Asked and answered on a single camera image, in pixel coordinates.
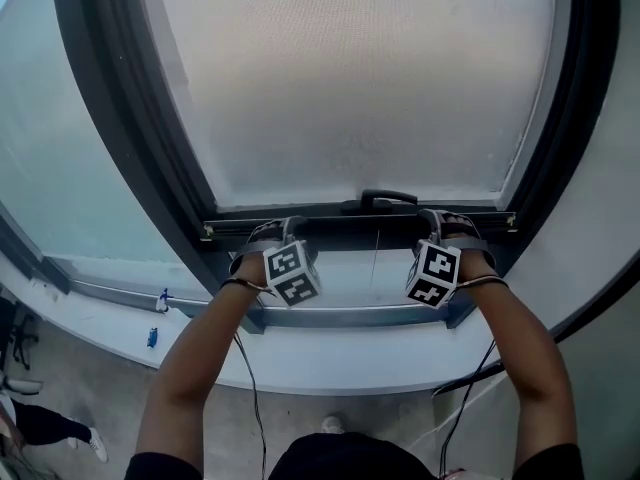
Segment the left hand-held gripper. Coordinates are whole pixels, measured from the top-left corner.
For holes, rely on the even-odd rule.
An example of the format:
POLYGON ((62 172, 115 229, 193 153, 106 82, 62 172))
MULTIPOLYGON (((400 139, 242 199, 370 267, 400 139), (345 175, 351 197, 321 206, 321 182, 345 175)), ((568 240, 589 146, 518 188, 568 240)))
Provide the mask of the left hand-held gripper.
POLYGON ((298 228, 307 221, 307 218, 295 215, 257 226, 248 243, 236 253, 229 267, 230 277, 237 279, 236 272, 245 256, 261 255, 266 284, 260 286, 248 281, 248 286, 276 297, 289 308, 317 297, 321 287, 314 267, 316 254, 309 249, 306 240, 297 238, 298 228))

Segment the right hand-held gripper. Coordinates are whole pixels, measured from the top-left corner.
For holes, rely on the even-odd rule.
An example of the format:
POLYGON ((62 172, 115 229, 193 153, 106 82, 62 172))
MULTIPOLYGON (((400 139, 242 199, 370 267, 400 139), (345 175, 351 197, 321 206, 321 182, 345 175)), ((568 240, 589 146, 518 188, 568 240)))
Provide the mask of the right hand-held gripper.
POLYGON ((484 240, 442 240, 481 236, 473 222, 464 215, 421 209, 418 217, 428 224, 427 240, 419 240, 414 262, 409 270, 405 295, 432 309, 439 309, 455 293, 461 255, 467 250, 481 251, 491 267, 495 259, 484 240))

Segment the person's right hand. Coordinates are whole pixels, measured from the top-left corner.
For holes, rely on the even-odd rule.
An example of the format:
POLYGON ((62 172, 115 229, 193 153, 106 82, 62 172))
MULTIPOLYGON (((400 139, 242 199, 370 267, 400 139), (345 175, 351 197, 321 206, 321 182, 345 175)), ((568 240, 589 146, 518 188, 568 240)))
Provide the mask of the person's right hand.
MULTIPOLYGON (((464 216, 445 214, 440 216, 443 223, 461 224, 471 228, 472 222, 464 216)), ((486 261, 483 251, 475 249, 463 250, 459 267, 459 281, 467 282, 486 276, 496 276, 496 271, 486 261)))

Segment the person's left hand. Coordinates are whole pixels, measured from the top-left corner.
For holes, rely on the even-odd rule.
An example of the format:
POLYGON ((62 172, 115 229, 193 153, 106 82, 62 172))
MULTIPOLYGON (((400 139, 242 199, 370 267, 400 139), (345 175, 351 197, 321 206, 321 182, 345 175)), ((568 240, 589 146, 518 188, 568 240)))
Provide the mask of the person's left hand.
POLYGON ((278 248, 280 242, 246 242, 235 254, 229 267, 229 276, 240 278, 259 287, 266 286, 266 274, 263 253, 271 248, 278 248))

